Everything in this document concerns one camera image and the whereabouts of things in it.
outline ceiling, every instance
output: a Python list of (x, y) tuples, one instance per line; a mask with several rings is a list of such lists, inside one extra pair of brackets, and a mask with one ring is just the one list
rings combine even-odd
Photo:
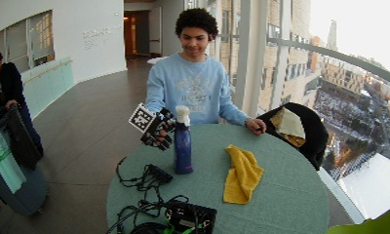
[(124, 3), (152, 3), (156, 0), (124, 0)]

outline gray floor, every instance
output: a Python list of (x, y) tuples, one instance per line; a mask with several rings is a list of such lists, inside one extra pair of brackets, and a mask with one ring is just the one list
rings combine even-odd
[[(140, 146), (140, 132), (128, 119), (144, 102), (149, 68), (144, 59), (129, 60), (128, 71), (79, 83), (35, 118), (50, 196), (43, 213), (31, 216), (0, 202), (2, 233), (107, 232), (108, 185), (119, 161)], [(329, 201), (329, 226), (351, 223), (330, 192)]]

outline chair backrest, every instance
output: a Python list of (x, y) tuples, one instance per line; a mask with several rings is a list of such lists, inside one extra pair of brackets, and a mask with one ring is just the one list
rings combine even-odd
[(376, 219), (367, 219), (362, 224), (333, 226), (326, 234), (390, 234), (390, 210)]
[(275, 134), (274, 132), (275, 129), (270, 122), (270, 118), (283, 107), (286, 107), (301, 117), (301, 122), (306, 133), (306, 143), (299, 147), (299, 151), (309, 159), (314, 168), (319, 170), (326, 149), (327, 131), (317, 113), (305, 105), (289, 102), (278, 108), (264, 113), (261, 116), (257, 117), (257, 119), (261, 119), (265, 122), (268, 126), (268, 132), (272, 135), (279, 137), (278, 134)]

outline blue water bottle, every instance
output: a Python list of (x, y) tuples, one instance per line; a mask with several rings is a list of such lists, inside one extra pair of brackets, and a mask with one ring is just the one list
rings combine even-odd
[(189, 174), (194, 171), (192, 158), (190, 110), (178, 105), (174, 129), (174, 172)]

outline black chair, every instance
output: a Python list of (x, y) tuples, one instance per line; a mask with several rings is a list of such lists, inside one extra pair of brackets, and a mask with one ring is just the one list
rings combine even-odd
[[(291, 112), (294, 112), (301, 117), (306, 133), (306, 143), (301, 147), (293, 145), (287, 140), (285, 140), (285, 138), (279, 134), (277, 134), (275, 127), (270, 121), (270, 118), (277, 114), (277, 112), (283, 107), (286, 107)], [(260, 115), (257, 119), (261, 119), (266, 124), (266, 132), (285, 140), (293, 147), (295, 147), (310, 161), (315, 170), (319, 171), (319, 167), (323, 162), (323, 155), (327, 143), (327, 131), (317, 113), (306, 106), (289, 102), (278, 108), (270, 110), (265, 114)]]

